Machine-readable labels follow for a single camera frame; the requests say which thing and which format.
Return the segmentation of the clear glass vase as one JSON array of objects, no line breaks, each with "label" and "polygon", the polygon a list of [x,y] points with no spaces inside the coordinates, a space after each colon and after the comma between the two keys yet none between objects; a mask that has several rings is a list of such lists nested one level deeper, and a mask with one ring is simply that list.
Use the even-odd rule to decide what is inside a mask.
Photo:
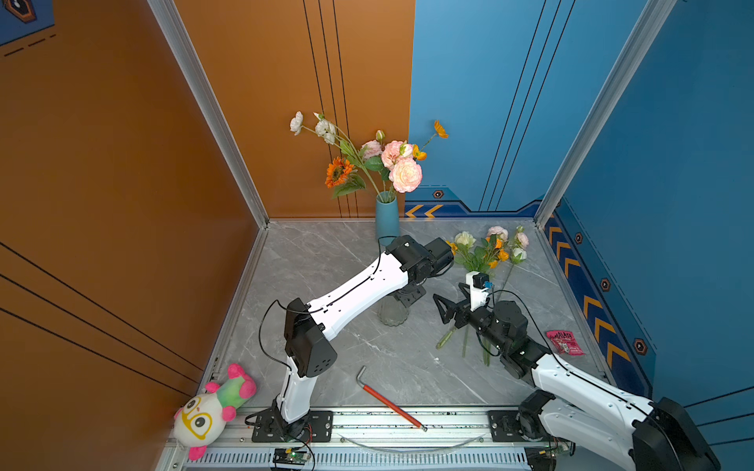
[{"label": "clear glass vase", "polygon": [[392,294],[378,302],[377,311],[381,323],[388,327],[398,327],[404,324],[410,315],[410,310]]}]

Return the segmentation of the cream white rose stem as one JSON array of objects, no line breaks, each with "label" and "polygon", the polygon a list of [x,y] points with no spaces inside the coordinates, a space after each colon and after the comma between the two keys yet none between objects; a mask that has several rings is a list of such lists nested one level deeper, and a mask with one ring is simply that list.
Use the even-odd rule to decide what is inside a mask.
[{"label": "cream white rose stem", "polygon": [[469,232],[456,235],[453,242],[457,261],[467,272],[489,274],[497,265],[497,255],[491,237],[475,239]]}]

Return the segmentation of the orange yellow rose stem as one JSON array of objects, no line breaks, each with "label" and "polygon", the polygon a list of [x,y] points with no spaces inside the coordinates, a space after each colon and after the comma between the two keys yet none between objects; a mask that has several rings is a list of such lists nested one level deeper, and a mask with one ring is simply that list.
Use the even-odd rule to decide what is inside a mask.
[{"label": "orange yellow rose stem", "polygon": [[[507,234],[492,233],[485,239],[485,253],[482,257],[482,267],[490,274],[500,263],[506,261],[509,255],[506,250],[508,241]],[[491,343],[487,339],[480,338],[483,349],[483,363],[489,367],[492,359]]]}]

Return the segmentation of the pink carnation rose stem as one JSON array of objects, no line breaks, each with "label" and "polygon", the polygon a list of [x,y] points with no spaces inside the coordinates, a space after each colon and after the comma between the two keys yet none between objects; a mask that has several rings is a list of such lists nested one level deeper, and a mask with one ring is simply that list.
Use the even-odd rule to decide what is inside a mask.
[{"label": "pink carnation rose stem", "polygon": [[518,226],[512,232],[500,226],[492,227],[487,233],[486,242],[489,248],[486,265],[490,269],[503,262],[520,265],[527,259],[529,239],[524,226]]}]

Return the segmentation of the white rose flower stem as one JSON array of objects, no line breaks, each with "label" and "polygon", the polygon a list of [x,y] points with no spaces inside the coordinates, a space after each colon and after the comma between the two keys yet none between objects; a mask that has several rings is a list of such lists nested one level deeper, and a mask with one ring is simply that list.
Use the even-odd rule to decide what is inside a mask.
[{"label": "white rose flower stem", "polygon": [[504,290],[508,288],[508,284],[510,282],[510,279],[512,278],[512,274],[514,274],[514,270],[516,270],[516,267],[518,267],[518,265],[524,263],[524,261],[526,261],[526,258],[527,258],[527,252],[524,248],[521,248],[520,246],[516,246],[511,250],[511,254],[509,258],[511,266],[500,288],[498,288],[498,290],[495,290],[493,294],[493,304],[496,304],[500,300]]}]

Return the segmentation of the teal ceramic vase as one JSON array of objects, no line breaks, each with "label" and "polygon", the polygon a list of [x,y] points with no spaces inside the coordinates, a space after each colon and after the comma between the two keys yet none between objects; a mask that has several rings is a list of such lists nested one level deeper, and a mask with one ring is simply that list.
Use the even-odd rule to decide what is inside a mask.
[{"label": "teal ceramic vase", "polygon": [[380,192],[376,196],[375,235],[379,245],[390,245],[399,235],[400,213],[398,198],[392,192]]}]

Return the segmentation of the large pink peach rose stem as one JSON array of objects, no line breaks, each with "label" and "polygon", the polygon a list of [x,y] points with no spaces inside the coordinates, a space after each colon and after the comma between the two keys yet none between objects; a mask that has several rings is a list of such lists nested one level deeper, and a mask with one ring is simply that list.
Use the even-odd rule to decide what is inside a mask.
[{"label": "large pink peach rose stem", "polygon": [[419,147],[404,141],[391,141],[385,145],[380,158],[395,192],[408,194],[419,187],[423,173],[418,161],[422,156]]}]

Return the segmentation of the pink peony flower stem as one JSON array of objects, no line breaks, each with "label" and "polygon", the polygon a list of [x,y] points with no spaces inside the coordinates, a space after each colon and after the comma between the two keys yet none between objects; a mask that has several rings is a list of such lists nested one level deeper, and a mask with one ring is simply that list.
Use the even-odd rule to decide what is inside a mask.
[{"label": "pink peony flower stem", "polygon": [[[364,174],[367,176],[367,180],[372,184],[375,192],[377,193],[377,199],[381,203],[388,203],[395,198],[391,194],[391,190],[388,189],[388,180],[390,175],[390,169],[385,165],[382,154],[385,148],[386,135],[384,131],[378,130],[375,133],[375,139],[367,141],[359,151],[361,153],[361,161],[364,168]],[[382,188],[378,188],[373,174],[378,174],[382,180]]]}]

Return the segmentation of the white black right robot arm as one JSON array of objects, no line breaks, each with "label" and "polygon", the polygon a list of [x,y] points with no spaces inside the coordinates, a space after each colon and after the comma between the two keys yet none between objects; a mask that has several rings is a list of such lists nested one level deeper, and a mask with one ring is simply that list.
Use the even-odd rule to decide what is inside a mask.
[{"label": "white black right robot arm", "polygon": [[570,365],[528,334],[529,311],[517,294],[463,289],[463,300],[436,294],[441,320],[469,326],[514,378],[534,392],[518,407],[522,435],[563,439],[624,470],[719,470],[722,467],[683,406],[650,400]]}]

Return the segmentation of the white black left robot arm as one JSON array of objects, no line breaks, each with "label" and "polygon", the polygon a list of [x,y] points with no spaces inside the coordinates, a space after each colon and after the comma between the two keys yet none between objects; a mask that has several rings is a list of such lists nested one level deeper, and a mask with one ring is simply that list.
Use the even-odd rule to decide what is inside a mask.
[{"label": "white black left robot arm", "polygon": [[383,299],[390,309],[408,313],[426,294],[424,283],[443,275],[453,260],[451,247],[443,239],[421,245],[401,235],[381,249],[372,264],[329,294],[309,302],[299,298],[289,302],[284,307],[283,331],[286,376],[280,394],[258,416],[261,440],[295,440],[308,431],[314,421],[310,401],[316,380],[338,358],[331,341]]}]

